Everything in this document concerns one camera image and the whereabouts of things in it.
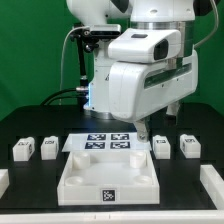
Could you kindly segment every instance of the black table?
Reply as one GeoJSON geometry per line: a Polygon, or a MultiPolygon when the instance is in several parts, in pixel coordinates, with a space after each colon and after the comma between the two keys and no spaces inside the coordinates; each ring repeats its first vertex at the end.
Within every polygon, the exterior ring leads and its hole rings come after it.
{"type": "Polygon", "coordinates": [[[200,165],[212,164],[224,175],[224,117],[205,104],[184,104],[176,126],[164,122],[165,111],[151,116],[151,135],[167,136],[171,159],[153,163],[160,184],[159,205],[58,206],[57,185],[68,153],[61,149],[70,133],[132,132],[132,124],[83,115],[77,106],[18,108],[0,122],[0,169],[9,170],[10,186],[0,199],[0,214],[211,210],[216,209],[199,181],[200,165]],[[202,145],[201,159],[185,159],[179,148],[181,134],[194,135],[202,145]],[[45,137],[58,136],[56,160],[42,161],[45,137]],[[36,151],[28,162],[14,162],[12,148],[20,138],[34,137],[36,151]]]}

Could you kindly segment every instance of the green wall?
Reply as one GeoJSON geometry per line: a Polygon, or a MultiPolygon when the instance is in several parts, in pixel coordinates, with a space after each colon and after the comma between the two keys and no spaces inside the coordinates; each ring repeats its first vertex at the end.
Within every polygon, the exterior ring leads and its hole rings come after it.
{"type": "MultiPolygon", "coordinates": [[[[0,119],[17,107],[38,105],[59,90],[64,38],[77,20],[65,0],[0,0],[0,119]]],[[[203,102],[224,114],[224,2],[220,28],[199,50],[199,88],[186,99],[203,102]]],[[[196,19],[195,41],[213,28],[213,14],[196,19]]],[[[79,80],[75,45],[67,45],[64,88],[79,80]]],[[[92,68],[91,56],[87,66],[92,68]]]]}

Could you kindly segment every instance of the small white block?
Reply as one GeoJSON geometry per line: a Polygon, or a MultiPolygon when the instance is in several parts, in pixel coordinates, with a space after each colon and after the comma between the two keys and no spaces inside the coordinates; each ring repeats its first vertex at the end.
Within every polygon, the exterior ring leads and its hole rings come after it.
{"type": "Polygon", "coordinates": [[[9,174],[8,170],[0,170],[0,198],[5,193],[6,189],[9,186],[9,174]]]}
{"type": "Polygon", "coordinates": [[[153,137],[153,151],[156,159],[170,159],[170,143],[165,136],[153,137]]]}
{"type": "Polygon", "coordinates": [[[51,136],[45,138],[41,145],[41,158],[42,160],[56,159],[58,154],[58,137],[51,136]]]}
{"type": "Polygon", "coordinates": [[[14,161],[28,161],[35,151],[34,138],[21,138],[13,147],[14,161]]]}
{"type": "Polygon", "coordinates": [[[201,157],[201,144],[193,135],[180,136],[180,149],[187,159],[201,157]]]}

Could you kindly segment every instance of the white box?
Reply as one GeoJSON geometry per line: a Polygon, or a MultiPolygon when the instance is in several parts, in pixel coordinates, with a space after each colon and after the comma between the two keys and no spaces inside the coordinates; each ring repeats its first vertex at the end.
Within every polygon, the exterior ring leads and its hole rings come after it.
{"type": "Polygon", "coordinates": [[[34,138],[21,138],[13,147],[14,161],[28,161],[35,151],[34,138]]]}
{"type": "Polygon", "coordinates": [[[59,205],[159,204],[159,183],[144,150],[71,152],[57,192],[59,205]]]}
{"type": "Polygon", "coordinates": [[[59,205],[159,204],[150,143],[136,133],[71,134],[59,205]]]}
{"type": "Polygon", "coordinates": [[[2,169],[0,170],[0,198],[3,196],[8,186],[9,186],[8,170],[2,169]]]}
{"type": "Polygon", "coordinates": [[[41,145],[42,160],[56,159],[58,154],[58,137],[51,136],[45,138],[41,145]]]}
{"type": "Polygon", "coordinates": [[[165,136],[153,137],[153,151],[156,159],[170,159],[170,144],[165,136]]]}
{"type": "Polygon", "coordinates": [[[201,144],[193,135],[180,136],[180,149],[187,159],[201,157],[201,144]]]}

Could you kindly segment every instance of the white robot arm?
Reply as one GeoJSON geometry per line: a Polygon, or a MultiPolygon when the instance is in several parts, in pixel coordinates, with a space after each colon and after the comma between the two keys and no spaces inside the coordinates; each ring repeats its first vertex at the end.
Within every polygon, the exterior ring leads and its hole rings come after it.
{"type": "Polygon", "coordinates": [[[150,114],[193,93],[198,61],[193,50],[194,0],[67,0],[94,35],[119,30],[107,18],[130,17],[131,28],[94,50],[94,79],[84,108],[96,117],[134,123],[148,140],[150,114]]]}

